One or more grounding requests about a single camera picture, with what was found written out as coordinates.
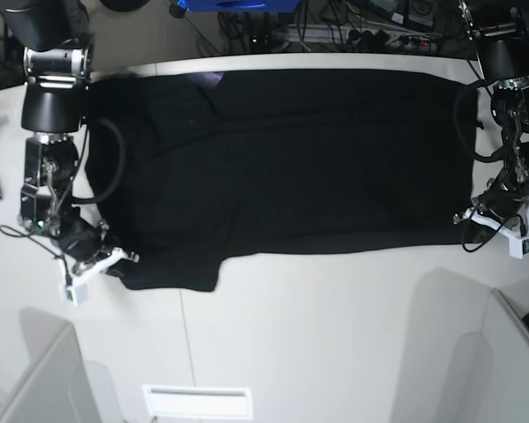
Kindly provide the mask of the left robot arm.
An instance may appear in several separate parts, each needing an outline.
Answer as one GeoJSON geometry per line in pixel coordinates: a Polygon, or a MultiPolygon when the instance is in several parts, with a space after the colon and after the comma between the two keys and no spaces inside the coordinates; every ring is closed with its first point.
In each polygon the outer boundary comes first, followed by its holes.
{"type": "Polygon", "coordinates": [[[510,256],[521,259],[529,255],[529,32],[519,4],[461,1],[458,7],[481,74],[455,99],[453,123],[463,140],[461,103],[469,93],[488,90],[502,144],[488,156],[469,144],[463,146],[474,161],[499,162],[502,168],[471,206],[454,215],[453,222],[465,228],[478,224],[504,236],[510,256]]]}

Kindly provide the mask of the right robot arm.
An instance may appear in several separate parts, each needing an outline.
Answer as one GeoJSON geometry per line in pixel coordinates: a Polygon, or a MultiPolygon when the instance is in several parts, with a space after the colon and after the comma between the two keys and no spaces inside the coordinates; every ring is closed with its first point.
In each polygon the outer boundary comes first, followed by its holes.
{"type": "Polygon", "coordinates": [[[93,33],[80,1],[0,1],[0,15],[24,47],[26,94],[21,126],[26,140],[19,225],[27,236],[41,236],[58,248],[64,279],[121,274],[119,262],[133,255],[115,244],[109,226],[93,226],[72,194],[83,156],[74,133],[89,124],[93,33]]]}

